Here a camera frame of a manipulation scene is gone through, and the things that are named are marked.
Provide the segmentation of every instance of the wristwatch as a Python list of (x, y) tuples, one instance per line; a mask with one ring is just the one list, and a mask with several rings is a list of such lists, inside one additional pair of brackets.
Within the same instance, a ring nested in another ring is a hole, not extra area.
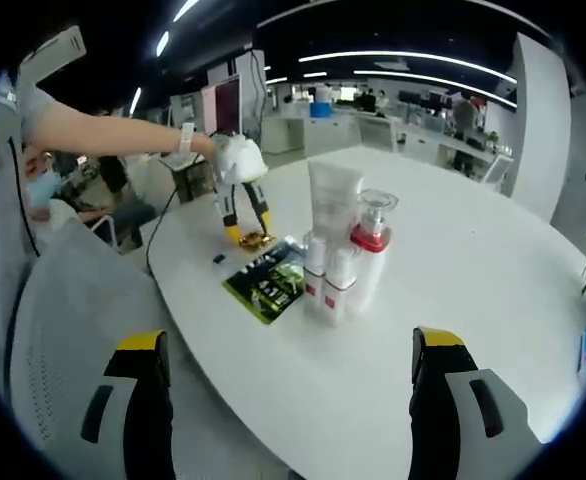
[(182, 155), (188, 155), (191, 153), (191, 141), (193, 140), (193, 132), (195, 131), (195, 124), (183, 123), (182, 124), (182, 138), (180, 138), (180, 148), (178, 153)]

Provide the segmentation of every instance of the white round table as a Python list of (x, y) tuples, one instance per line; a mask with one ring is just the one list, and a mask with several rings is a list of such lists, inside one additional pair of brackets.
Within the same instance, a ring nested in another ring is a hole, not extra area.
[[(364, 147), (316, 158), (360, 169), (365, 187), (400, 199), (366, 315), (335, 329), (299, 301), (260, 323), (212, 262), (233, 248), (212, 197), (169, 213), (153, 241), (171, 315), (224, 400), (308, 480), (406, 478), (412, 331), (423, 325), (459, 335), (478, 367), (527, 404), (538, 438), (551, 439), (580, 393), (584, 256), (508, 198), (451, 172)], [(264, 188), (272, 233), (301, 239), (311, 227), (307, 162), (271, 171)]]

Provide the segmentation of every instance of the face mask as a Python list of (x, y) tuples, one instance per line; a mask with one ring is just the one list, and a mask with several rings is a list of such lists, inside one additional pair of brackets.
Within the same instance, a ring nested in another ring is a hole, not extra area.
[(55, 195), (62, 186), (62, 177), (52, 170), (37, 177), (26, 184), (26, 191), (29, 195), (29, 205), (33, 208), (47, 208), (51, 203), (51, 197)]

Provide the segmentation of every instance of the white glove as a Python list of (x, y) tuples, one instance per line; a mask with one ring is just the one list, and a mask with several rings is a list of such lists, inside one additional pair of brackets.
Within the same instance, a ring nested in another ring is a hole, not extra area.
[(215, 161), (220, 179), (228, 185), (252, 182), (269, 170), (258, 146), (244, 135), (229, 138), (218, 148)]

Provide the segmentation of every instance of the black ceiling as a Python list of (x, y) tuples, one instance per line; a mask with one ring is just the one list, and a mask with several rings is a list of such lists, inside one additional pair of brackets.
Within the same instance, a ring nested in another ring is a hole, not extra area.
[[(345, 50), (409, 50), (454, 57), (506, 72), (517, 31), (543, 35), (494, 10), (463, 0), (389, 2), (339, 0), (289, 15), (263, 28), (258, 23), (303, 0), (200, 0), (180, 21), (172, 19), (185, 0), (104, 0), (46, 2), (50, 10), (39, 29), (53, 35), (63, 26), (80, 26), (87, 55), (42, 82), (61, 101), (85, 111), (112, 108), (145, 89), (140, 106), (168, 102), (168, 95), (203, 86), (205, 67), (247, 43), (263, 49), (270, 77), (301, 77), (327, 70), (334, 78), (353, 69), (379, 69), (371, 58), (298, 64), (306, 55)], [(526, 2), (498, 0), (543, 28), (558, 25), (548, 7), (535, 11)], [(163, 55), (155, 47), (165, 30), (171, 39)], [(493, 90), (497, 78), (468, 68), (407, 59), (412, 73), (459, 81)]]

